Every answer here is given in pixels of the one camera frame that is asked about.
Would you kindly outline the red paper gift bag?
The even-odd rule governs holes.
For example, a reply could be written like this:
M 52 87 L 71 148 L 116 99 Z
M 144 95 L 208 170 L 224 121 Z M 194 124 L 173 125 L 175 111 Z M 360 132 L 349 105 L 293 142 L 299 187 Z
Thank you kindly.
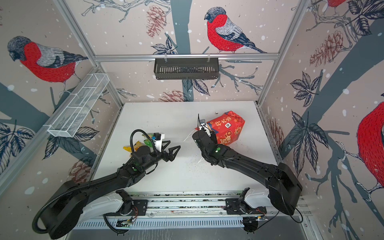
M 216 133 L 218 144 L 226 146 L 238 140 L 245 125 L 245 120 L 233 111 L 225 112 L 221 116 L 206 122 L 211 131 Z M 197 128 L 187 138 L 191 137 L 196 131 Z

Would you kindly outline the yellow snack packet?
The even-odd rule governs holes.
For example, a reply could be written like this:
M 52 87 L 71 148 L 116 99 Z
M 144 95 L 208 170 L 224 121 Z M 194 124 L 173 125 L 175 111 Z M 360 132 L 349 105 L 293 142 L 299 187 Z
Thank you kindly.
M 141 141 L 137 141 L 134 145 L 133 145 L 133 148 L 130 147 L 130 146 L 124 146 L 123 149 L 129 153 L 132 153 L 133 150 L 134 151 L 137 151 L 140 147 L 142 146 L 145 146 L 145 143 L 141 142 Z

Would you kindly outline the green snack packet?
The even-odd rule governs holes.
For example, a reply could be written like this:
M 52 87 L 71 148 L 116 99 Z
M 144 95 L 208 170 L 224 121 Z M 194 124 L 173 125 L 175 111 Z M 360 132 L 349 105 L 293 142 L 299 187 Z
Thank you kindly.
M 146 135 L 144 135 L 144 134 L 142 134 L 142 136 L 143 136 L 143 138 L 144 138 L 144 144 L 145 144 L 146 146 L 152 148 L 153 145 L 152 145 L 151 140 L 153 139 L 153 135 L 152 135 L 152 134 L 148 134 L 148 137 L 149 137 L 150 139 L 148 139 L 148 138 L 146 137 Z

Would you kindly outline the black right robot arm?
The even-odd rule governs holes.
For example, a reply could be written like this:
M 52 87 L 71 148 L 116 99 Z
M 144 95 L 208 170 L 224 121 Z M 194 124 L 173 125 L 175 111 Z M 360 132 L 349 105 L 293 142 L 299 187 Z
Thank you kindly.
M 292 170 L 284 163 L 272 165 L 259 162 L 229 147 L 238 140 L 244 125 L 242 117 L 229 111 L 208 122 L 198 120 L 197 131 L 192 138 L 206 162 L 256 180 L 269 190 L 268 198 L 272 205 L 281 213 L 292 216 L 303 189 Z

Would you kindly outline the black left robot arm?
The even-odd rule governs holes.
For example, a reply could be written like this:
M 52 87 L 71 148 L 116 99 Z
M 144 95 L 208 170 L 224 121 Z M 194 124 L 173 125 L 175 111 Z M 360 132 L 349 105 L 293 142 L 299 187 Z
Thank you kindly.
M 111 175 L 100 179 L 77 184 L 67 181 L 35 215 L 32 229 L 38 234 L 49 234 L 56 240 L 69 233 L 79 222 L 84 208 L 91 202 L 116 191 L 138 183 L 147 169 L 156 166 L 159 161 L 173 161 L 181 146 L 165 147 L 161 151 L 151 151 L 148 146 L 141 146 L 130 159 Z

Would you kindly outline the aluminium mounting rail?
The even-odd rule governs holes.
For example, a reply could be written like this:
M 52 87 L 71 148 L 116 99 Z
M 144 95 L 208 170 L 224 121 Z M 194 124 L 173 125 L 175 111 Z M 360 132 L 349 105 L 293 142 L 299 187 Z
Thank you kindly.
M 148 208 L 145 216 L 138 218 L 193 218 L 193 217 L 226 217 L 230 216 L 224 210 L 225 199 L 237 199 L 241 194 L 208 193 L 208 194 L 170 194 L 170 195 L 133 195 L 133 199 L 148 200 Z M 121 202 L 114 199 L 115 194 L 103 196 L 88 204 L 81 214 L 80 220 L 101 218 L 106 213 L 117 210 Z M 277 212 L 267 197 L 266 192 L 249 192 L 245 196 L 245 202 L 253 208 L 263 206 L 266 208 L 266 216 Z

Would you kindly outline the black hanging wall basket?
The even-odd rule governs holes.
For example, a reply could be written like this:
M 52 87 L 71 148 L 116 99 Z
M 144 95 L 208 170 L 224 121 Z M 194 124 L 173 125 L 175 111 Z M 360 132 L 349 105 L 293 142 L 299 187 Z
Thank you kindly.
M 220 75 L 218 58 L 156 59 L 157 80 L 214 80 Z

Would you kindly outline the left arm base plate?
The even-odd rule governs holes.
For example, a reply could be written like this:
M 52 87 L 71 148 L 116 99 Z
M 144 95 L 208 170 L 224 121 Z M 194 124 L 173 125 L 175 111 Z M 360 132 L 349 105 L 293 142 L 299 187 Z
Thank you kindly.
M 117 210 L 106 213 L 108 217 L 130 216 L 138 217 L 145 216 L 148 208 L 148 200 L 133 199 L 125 190 L 117 190 L 114 192 L 114 199 L 121 202 Z

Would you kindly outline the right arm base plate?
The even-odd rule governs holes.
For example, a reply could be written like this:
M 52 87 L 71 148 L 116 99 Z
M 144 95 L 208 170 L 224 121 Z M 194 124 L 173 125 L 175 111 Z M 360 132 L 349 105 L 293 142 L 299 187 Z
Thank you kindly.
M 250 188 L 245 188 L 237 199 L 225 199 L 226 205 L 224 210 L 228 215 L 249 215 L 249 214 L 261 214 L 265 215 L 267 210 L 265 207 L 260 206 L 253 208 L 245 202 L 246 193 Z

